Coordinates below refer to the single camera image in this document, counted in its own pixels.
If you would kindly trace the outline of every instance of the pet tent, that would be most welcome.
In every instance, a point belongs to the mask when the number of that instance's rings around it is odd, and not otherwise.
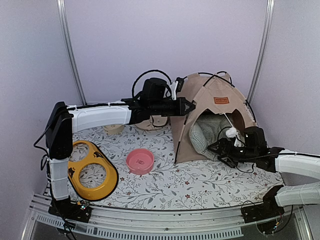
[[[225,71],[216,74],[200,72],[187,76],[178,97],[185,97],[196,107],[186,116],[170,118],[176,164],[207,159],[195,151],[189,139],[190,128],[204,112],[231,114],[234,127],[241,134],[245,128],[257,125],[247,107],[246,98],[235,88],[230,75]]]

